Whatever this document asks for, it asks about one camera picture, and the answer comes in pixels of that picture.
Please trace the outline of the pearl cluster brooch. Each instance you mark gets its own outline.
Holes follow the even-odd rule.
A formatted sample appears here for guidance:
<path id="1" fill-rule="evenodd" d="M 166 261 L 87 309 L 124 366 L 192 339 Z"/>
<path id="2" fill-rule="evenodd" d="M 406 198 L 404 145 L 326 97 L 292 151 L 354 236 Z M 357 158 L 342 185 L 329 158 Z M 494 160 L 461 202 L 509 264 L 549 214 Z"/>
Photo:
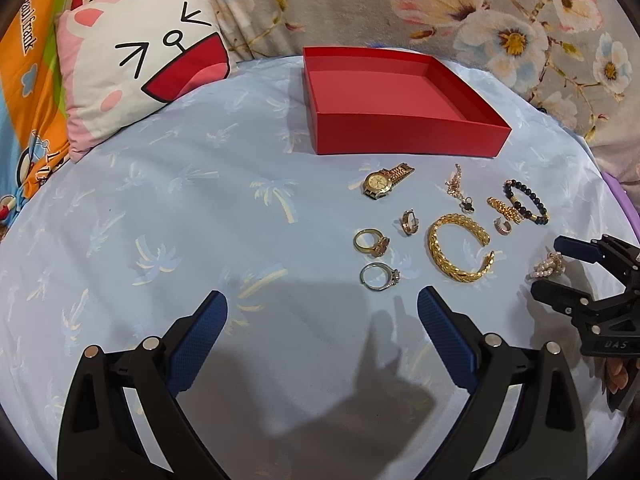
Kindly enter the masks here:
<path id="1" fill-rule="evenodd" d="M 554 249 L 547 249 L 547 257 L 541 262 L 534 265 L 533 270 L 527 274 L 529 281 L 539 280 L 540 278 L 552 278 L 559 276 L 565 272 L 566 262 L 563 256 Z"/>

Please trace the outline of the gold braided cuff bangle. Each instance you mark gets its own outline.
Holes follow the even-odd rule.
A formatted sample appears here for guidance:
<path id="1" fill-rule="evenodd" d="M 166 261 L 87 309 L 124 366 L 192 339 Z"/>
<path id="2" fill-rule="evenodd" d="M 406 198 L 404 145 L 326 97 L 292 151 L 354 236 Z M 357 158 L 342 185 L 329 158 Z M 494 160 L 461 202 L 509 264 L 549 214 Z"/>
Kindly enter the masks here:
<path id="1" fill-rule="evenodd" d="M 449 226 L 450 224 L 467 230 L 483 247 L 487 247 L 491 242 L 488 232 L 465 214 L 444 214 L 430 225 L 426 233 L 426 248 L 435 266 L 448 278 L 452 278 L 459 283 L 473 283 L 484 278 L 494 265 L 496 253 L 493 250 L 488 252 L 480 268 L 476 271 L 467 271 L 455 266 L 442 251 L 438 238 L 438 230 L 442 226 Z"/>

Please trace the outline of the small gold hoop earring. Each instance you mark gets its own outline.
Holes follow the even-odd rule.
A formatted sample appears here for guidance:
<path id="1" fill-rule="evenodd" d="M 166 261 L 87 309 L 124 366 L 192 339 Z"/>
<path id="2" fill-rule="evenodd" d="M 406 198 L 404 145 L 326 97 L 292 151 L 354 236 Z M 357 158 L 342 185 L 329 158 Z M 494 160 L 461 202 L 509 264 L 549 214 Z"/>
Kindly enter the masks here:
<path id="1" fill-rule="evenodd" d="M 405 210 L 400 217 L 400 227 L 405 236 L 413 236 L 419 231 L 420 221 L 413 209 Z"/>

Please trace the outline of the floral beige blanket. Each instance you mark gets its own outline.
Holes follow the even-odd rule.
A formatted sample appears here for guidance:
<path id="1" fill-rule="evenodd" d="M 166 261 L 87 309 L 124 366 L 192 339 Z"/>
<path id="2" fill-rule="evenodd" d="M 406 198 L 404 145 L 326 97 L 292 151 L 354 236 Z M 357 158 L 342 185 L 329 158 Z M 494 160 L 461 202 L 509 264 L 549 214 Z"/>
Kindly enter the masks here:
<path id="1" fill-rule="evenodd" d="M 639 36 L 616 0 L 213 0 L 239 58 L 312 44 L 413 48 L 487 70 L 639 177 Z"/>

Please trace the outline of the light blue palm print sheet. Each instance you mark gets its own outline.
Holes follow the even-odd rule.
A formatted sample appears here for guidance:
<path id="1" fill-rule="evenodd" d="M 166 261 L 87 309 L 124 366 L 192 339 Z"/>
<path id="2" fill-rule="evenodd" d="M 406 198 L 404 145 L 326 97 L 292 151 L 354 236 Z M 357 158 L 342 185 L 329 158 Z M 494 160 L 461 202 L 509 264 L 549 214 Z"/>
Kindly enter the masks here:
<path id="1" fill-rule="evenodd" d="M 396 155 L 319 156 L 303 62 L 244 64 L 65 165 L 1 244 L 1 404 L 47 472 L 75 368 L 89 344 L 129 349 L 191 314 L 214 289 L 228 321 L 180 404 L 235 479 L 411 479 L 465 402 L 416 314 L 434 286 L 509 344 L 558 342 L 585 416 L 588 466 L 617 440 L 593 360 L 526 276 L 558 235 L 634 232 L 584 146 L 493 76 L 458 68 L 511 126 L 494 159 L 412 156 L 414 173 L 369 200 Z M 439 271 L 430 225 L 463 214 L 445 182 L 459 164 L 490 235 L 439 244 L 473 283 Z M 413 209 L 419 231 L 405 236 Z"/>

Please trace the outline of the gold wristwatch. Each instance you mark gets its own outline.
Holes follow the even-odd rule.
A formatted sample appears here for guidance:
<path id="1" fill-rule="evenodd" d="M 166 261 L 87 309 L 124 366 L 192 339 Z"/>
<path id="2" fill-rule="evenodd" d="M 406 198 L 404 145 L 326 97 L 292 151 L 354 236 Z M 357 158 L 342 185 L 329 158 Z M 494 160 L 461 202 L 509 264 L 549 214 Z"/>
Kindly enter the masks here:
<path id="1" fill-rule="evenodd" d="M 371 172 L 363 180 L 361 188 L 364 196 L 371 200 L 379 200 L 380 198 L 390 194 L 395 185 L 405 180 L 410 174 L 414 173 L 414 168 L 402 162 L 392 169 L 380 169 Z"/>

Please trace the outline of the red cardboard box tray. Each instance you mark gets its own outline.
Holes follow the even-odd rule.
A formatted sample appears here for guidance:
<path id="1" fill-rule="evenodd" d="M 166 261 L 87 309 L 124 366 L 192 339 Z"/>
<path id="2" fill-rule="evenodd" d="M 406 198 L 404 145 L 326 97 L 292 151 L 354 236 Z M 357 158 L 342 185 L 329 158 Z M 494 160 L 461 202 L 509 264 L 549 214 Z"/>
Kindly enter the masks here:
<path id="1" fill-rule="evenodd" d="M 434 56 L 306 47 L 312 145 L 319 155 L 497 156 L 511 127 Z"/>

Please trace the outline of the colourful cartoon bedsheet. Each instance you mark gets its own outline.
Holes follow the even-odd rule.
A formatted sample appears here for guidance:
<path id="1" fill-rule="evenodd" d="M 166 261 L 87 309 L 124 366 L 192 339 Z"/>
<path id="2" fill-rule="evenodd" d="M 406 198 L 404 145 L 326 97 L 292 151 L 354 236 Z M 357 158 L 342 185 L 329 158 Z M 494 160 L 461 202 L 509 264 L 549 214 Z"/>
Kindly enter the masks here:
<path id="1" fill-rule="evenodd" d="M 1 232 L 70 156 L 58 14 L 92 0 L 23 0 L 1 38 Z"/>

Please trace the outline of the cartoon cat face pillow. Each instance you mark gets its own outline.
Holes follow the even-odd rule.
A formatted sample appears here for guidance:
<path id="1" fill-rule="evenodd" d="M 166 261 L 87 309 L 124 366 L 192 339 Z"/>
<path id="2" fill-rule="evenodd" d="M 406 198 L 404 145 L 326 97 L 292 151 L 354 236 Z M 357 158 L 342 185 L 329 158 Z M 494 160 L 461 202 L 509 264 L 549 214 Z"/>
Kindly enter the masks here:
<path id="1" fill-rule="evenodd" d="M 96 0 L 56 24 L 70 159 L 235 64 L 210 0 Z"/>

